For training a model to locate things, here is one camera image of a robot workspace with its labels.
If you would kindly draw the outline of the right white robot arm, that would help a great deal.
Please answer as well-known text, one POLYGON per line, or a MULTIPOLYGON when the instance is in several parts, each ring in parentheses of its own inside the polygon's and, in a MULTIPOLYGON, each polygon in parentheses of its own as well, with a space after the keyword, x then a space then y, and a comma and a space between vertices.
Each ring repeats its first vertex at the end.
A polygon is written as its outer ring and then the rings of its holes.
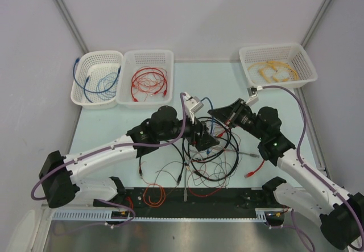
POLYGON ((267 206, 282 204, 297 211, 318 226, 325 239, 337 249, 343 250, 363 238, 363 195, 352 195, 302 158, 298 146, 280 131, 282 122, 276 109, 265 106, 253 113, 239 98, 208 113, 227 127, 240 127, 259 139, 261 157, 303 187, 300 191, 284 180, 270 180, 273 187, 262 193, 267 206))

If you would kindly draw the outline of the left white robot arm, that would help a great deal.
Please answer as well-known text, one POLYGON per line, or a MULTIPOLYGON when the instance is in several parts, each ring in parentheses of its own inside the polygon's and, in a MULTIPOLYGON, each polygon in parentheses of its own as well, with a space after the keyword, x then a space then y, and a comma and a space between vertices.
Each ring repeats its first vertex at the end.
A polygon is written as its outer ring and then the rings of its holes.
POLYGON ((219 144, 205 123, 191 119, 186 113, 179 120, 174 108, 162 106, 150 118, 109 144, 76 155, 63 156, 59 151, 48 154, 39 173, 44 199, 51 209, 65 206, 74 199, 92 199, 99 205, 108 201, 120 206, 125 202, 126 193, 118 177, 90 182, 85 178, 99 169, 140 158, 179 139, 187 140, 198 151, 219 144))

